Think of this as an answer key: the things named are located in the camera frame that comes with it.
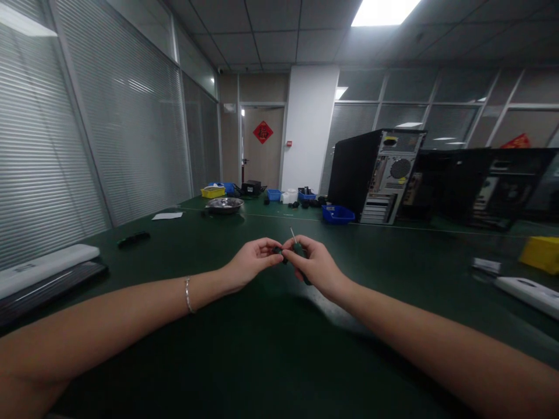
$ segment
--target forearm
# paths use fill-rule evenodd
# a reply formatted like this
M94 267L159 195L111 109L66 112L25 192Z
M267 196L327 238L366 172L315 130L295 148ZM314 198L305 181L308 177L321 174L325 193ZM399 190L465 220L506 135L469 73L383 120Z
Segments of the forearm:
M190 279L194 310L229 291L222 271ZM68 381L187 313L184 278L105 294L0 339L0 371L41 383Z
M351 282L334 298L486 417L557 417L559 373L473 329Z

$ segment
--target green table surface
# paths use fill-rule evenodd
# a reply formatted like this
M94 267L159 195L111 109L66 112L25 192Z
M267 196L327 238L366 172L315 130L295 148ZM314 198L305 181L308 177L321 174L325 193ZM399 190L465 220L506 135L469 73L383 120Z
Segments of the green table surface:
M85 240L100 248L109 274L12 329L126 286L219 268L243 243L264 236L283 242L292 226L296 234L323 242L353 280L559 368L559 324L469 269L473 257L484 257L502 262L504 275L554 284L554 278L500 251L523 245L521 236L331 226L321 220L320 209L265 206L261 200L247 201L239 214L202 218L205 202L182 203L178 219L147 216ZM119 239L140 230L151 239L118 250ZM73 418L471 415L283 264L83 374L53 412Z

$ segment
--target blue plastic basket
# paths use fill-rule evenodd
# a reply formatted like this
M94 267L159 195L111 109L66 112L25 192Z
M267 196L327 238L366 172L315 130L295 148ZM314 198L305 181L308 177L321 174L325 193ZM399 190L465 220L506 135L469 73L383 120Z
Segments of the blue plastic basket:
M208 186L213 186L214 183L216 183L217 186L222 186L222 187L224 187L224 188L225 188L225 193L231 193L231 194L232 194L232 193L235 193L235 188L233 187L234 183L228 183L228 182L226 182L226 183L211 182L211 183L208 183Z
M281 190L279 189L266 189L268 192L268 199L270 201L279 201L281 198Z
M322 217L328 224L344 225L355 221L355 214L340 205L323 205Z
M304 193L299 192L299 201L313 200L313 199L316 199L316 194L305 195Z

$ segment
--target yellow box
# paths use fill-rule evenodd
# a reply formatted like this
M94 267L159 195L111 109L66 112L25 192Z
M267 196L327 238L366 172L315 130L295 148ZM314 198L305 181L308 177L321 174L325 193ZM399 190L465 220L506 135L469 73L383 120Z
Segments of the yellow box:
M219 186L206 186L204 189L200 189L202 191L202 196L204 198L217 198L220 196L225 195L225 188Z
M549 274L559 274L559 237L530 237L520 262Z

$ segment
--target screwdriver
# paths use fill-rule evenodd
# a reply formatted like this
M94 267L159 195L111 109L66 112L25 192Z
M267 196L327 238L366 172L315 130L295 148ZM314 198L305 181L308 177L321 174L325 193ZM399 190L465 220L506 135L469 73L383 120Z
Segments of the screwdriver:
M295 238L295 234L293 233L293 229L291 227L289 227L289 230L291 230L291 235L293 236L293 240L295 241L295 244L293 245L293 251L297 255L306 258L305 251L303 250L303 246L301 246L300 243L297 243L297 239ZM301 275L303 275L303 280L304 280L305 284L312 285L312 283L309 281L309 278L307 278L307 276L303 273L303 271L299 270L299 272L301 272Z

